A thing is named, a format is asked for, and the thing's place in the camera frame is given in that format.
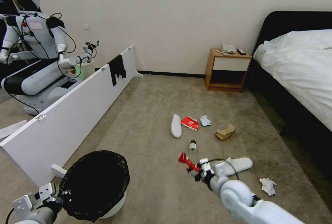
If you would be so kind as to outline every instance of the white label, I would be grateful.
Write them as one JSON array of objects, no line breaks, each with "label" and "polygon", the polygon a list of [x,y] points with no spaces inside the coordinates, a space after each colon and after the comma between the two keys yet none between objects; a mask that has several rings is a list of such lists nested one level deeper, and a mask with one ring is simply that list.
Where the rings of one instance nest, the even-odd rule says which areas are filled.
[{"label": "white label", "polygon": [[29,22],[29,26],[31,29],[43,29],[41,22]]},{"label": "white label", "polygon": [[197,149],[197,145],[194,143],[189,144],[189,149]]}]

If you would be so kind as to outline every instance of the black garbage bag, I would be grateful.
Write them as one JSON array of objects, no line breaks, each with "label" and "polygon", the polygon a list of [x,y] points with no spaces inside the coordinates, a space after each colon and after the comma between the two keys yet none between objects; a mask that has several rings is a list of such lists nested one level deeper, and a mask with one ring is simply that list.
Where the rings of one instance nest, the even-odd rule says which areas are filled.
[{"label": "black garbage bag", "polygon": [[107,150],[94,151],[69,168],[58,196],[70,216],[95,222],[123,198],[129,180],[123,156]]}]

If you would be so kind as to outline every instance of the headboard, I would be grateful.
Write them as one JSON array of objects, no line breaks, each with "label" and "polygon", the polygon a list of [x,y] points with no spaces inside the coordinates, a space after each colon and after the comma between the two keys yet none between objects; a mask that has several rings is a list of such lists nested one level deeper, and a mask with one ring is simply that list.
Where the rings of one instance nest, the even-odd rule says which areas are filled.
[{"label": "headboard", "polygon": [[274,11],[264,20],[255,48],[291,31],[332,29],[332,12],[328,11]]}]

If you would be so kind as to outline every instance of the wooden nightstand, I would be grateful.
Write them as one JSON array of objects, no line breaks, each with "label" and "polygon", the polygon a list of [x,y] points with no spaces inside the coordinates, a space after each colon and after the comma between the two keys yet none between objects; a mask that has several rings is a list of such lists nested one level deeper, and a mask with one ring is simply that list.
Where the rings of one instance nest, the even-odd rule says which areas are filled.
[{"label": "wooden nightstand", "polygon": [[205,85],[208,90],[240,92],[245,81],[251,55],[238,52],[225,56],[211,48],[206,66]]}]

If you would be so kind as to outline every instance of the red object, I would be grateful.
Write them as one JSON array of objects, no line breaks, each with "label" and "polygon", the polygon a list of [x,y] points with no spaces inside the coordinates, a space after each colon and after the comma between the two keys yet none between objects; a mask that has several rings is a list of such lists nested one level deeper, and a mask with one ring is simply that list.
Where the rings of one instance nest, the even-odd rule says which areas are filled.
[{"label": "red object", "polygon": [[192,117],[185,117],[181,120],[181,124],[188,127],[189,129],[193,129],[194,131],[198,130],[198,122]]},{"label": "red object", "polygon": [[189,168],[191,168],[192,170],[196,170],[197,172],[200,172],[201,169],[198,167],[197,164],[192,163],[186,156],[186,153],[182,152],[182,154],[179,157],[179,162],[181,163],[185,163],[189,166]]}]

